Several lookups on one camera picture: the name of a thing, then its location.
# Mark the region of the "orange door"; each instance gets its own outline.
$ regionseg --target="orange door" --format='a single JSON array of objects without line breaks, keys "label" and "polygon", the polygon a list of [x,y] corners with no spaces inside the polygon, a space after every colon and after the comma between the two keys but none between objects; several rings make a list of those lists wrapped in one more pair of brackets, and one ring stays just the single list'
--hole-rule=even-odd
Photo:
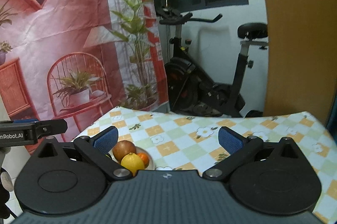
[{"label": "orange door", "polygon": [[337,0],[266,0],[265,115],[309,111],[326,122],[336,90]]}]

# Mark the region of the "onion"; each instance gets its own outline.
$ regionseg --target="onion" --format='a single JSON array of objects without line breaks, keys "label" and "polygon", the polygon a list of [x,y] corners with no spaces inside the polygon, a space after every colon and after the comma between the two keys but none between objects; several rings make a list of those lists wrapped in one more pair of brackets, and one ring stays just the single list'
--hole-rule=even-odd
[{"label": "onion", "polygon": [[129,153],[136,153],[136,146],[128,140],[121,140],[112,148],[112,153],[118,162]]}]

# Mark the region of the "bike handlebar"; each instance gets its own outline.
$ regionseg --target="bike handlebar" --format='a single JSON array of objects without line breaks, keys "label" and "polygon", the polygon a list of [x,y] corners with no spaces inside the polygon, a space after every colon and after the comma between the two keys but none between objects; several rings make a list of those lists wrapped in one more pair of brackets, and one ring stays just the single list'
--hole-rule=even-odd
[{"label": "bike handlebar", "polygon": [[158,14],[162,17],[162,19],[159,20],[159,23],[166,24],[166,25],[180,25],[188,21],[215,23],[222,18],[222,14],[219,14],[213,20],[202,19],[202,18],[192,18],[193,14],[191,12],[187,13],[185,16],[182,16],[182,15],[179,16],[180,12],[177,10],[173,10],[173,9],[160,10]]},{"label": "bike handlebar", "polygon": [[202,18],[191,18],[191,19],[189,19],[189,21],[201,21],[201,22],[204,22],[204,23],[215,23],[216,21],[220,20],[221,18],[222,18],[222,14],[219,14],[213,20],[202,19]]},{"label": "bike handlebar", "polygon": [[167,25],[179,25],[179,24],[184,24],[186,23],[188,20],[191,19],[191,17],[193,16],[193,14],[187,13],[185,16],[183,17],[172,17],[172,18],[165,18],[165,19],[161,19],[159,20],[160,24],[167,24]]}]

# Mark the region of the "adjustment knob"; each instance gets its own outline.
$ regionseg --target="adjustment knob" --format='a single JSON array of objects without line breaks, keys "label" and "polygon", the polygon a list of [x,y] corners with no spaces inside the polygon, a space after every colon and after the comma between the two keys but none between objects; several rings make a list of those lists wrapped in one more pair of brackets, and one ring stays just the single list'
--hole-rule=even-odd
[{"label": "adjustment knob", "polygon": [[254,61],[250,60],[249,62],[247,62],[247,66],[249,69],[252,69],[254,65]]}]

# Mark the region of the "lemon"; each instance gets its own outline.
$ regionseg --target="lemon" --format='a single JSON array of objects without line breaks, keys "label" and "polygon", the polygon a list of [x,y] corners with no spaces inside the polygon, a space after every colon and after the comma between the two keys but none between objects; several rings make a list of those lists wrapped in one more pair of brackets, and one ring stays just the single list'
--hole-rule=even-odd
[{"label": "lemon", "polygon": [[144,162],[143,160],[136,155],[135,153],[127,154],[121,161],[121,165],[128,170],[130,170],[133,176],[136,175],[137,170],[144,170]]}]

